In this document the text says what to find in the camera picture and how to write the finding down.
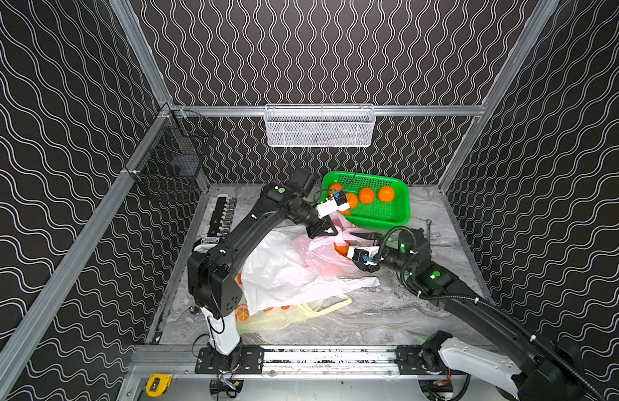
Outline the pink plastic bag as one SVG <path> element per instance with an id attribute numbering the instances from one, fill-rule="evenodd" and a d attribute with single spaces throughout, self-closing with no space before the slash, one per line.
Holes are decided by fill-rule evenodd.
<path id="1" fill-rule="evenodd" d="M 302 267 L 311 270 L 322 277 L 337 277 L 352 275 L 359 272 L 359 269 L 348 257 L 343 257 L 334 249 L 334 244 L 343 246 L 346 242 L 351 247 L 368 247 L 372 241 L 365 241 L 353 237 L 351 232 L 369 232 L 366 229 L 356 227 L 349 222 L 344 215 L 331 215 L 336 226 L 337 235 L 335 237 L 317 237 L 310 239 L 306 234 L 301 234 L 293 240 L 293 248 L 300 257 Z"/>

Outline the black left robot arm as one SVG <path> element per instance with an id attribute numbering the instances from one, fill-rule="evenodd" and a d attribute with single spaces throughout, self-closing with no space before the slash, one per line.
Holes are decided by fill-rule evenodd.
<path id="1" fill-rule="evenodd" d="M 242 342 L 234 312 L 243 290 L 237 276 L 257 245 L 285 219 L 305 227 L 311 239 L 337 235 L 329 215 L 321 215 L 306 200 L 316 181 L 316 174 L 297 169 L 287 182 L 265 185 L 247 217 L 227 237 L 188 259 L 188 290 L 206 319 L 213 361 L 224 372 L 239 364 Z"/>

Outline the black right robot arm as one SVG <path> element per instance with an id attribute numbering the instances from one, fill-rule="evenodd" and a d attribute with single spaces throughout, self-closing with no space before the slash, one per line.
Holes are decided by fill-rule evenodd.
<path id="1" fill-rule="evenodd" d="M 353 232 L 347 256 L 363 272 L 393 270 L 399 283 L 415 297 L 458 317 L 497 347 L 497 351 L 464 344 L 438 331 L 413 354 L 401 351 L 401 370 L 428 374 L 466 375 L 494 386 L 508 400 L 597 400 L 603 394 L 585 376 L 582 357 L 568 340 L 554 342 L 523 326 L 501 308 L 474 292 L 455 273 L 433 262 L 431 244 L 421 229 L 395 227 L 385 235 Z"/>

